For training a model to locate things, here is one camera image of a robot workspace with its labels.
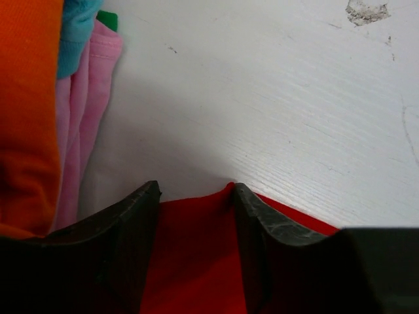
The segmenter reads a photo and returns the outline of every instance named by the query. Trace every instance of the orange fabric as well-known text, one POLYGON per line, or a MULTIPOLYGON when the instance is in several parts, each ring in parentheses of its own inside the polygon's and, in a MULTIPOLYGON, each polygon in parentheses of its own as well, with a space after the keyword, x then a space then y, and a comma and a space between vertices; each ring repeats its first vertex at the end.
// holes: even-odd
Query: orange fabric
POLYGON ((55 81, 63 0, 0 1, 0 234, 44 236, 60 161, 55 81))

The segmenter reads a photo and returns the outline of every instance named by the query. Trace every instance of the tabletop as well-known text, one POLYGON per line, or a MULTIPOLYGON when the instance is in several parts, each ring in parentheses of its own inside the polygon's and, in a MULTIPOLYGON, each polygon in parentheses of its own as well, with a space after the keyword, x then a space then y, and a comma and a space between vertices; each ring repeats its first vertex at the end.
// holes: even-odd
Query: tabletop
POLYGON ((419 1, 105 0, 124 52, 80 216, 228 182, 342 226, 419 224, 419 1))

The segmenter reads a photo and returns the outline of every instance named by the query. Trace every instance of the pink fabric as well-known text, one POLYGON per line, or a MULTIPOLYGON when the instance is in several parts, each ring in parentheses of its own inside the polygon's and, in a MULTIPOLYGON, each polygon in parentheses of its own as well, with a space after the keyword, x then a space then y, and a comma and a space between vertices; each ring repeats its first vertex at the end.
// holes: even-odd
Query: pink fabric
POLYGON ((95 21, 74 75, 56 83, 56 121, 62 182, 52 231, 77 221, 80 183, 109 101, 121 37, 95 21))

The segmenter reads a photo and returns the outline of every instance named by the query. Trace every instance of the teal fabric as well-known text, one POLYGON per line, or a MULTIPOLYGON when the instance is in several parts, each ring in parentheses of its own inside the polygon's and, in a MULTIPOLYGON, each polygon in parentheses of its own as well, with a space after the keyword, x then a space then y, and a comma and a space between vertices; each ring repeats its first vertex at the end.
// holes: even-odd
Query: teal fabric
POLYGON ((57 79, 74 74, 103 0, 65 0, 61 24, 57 79))

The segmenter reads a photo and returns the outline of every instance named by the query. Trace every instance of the green fabric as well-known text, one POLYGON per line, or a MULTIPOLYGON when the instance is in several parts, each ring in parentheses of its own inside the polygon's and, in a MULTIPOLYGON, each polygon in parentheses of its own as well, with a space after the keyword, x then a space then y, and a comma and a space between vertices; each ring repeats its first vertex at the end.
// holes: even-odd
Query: green fabric
POLYGON ((105 24, 107 28, 118 31, 118 16, 116 13, 100 10, 96 19, 105 24))

